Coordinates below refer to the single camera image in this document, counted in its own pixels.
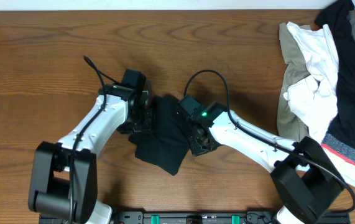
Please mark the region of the black polo shirt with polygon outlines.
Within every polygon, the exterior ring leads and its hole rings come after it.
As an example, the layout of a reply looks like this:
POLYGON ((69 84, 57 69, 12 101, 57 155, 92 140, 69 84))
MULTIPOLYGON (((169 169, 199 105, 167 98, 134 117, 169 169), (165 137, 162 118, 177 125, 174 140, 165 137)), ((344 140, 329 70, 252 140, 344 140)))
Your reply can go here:
POLYGON ((135 157, 176 175, 190 148, 190 130, 177 114, 178 99, 172 95, 156 96, 150 108, 154 111, 152 130, 129 136, 136 145, 135 157))

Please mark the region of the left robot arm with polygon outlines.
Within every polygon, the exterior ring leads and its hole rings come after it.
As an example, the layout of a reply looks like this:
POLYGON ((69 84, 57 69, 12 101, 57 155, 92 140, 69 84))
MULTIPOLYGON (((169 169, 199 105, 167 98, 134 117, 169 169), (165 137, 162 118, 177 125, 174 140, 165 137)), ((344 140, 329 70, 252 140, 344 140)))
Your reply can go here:
POLYGON ((56 143, 42 142, 34 154, 28 208, 66 223, 111 222, 113 210, 98 200, 97 158, 113 132, 151 129, 150 83, 127 69, 119 83, 98 91, 90 112, 56 143))

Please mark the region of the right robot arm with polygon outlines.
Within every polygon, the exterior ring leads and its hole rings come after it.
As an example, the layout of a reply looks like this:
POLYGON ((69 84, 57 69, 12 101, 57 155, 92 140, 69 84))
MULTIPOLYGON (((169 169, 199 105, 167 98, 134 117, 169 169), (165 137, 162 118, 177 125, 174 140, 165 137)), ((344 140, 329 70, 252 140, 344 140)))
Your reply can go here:
POLYGON ((201 156, 225 145, 270 172, 284 205, 279 223, 341 223, 347 212, 329 210, 343 191, 343 178, 312 138, 281 138, 244 121, 220 103, 205 106, 185 96, 177 113, 188 123, 190 149, 201 156))

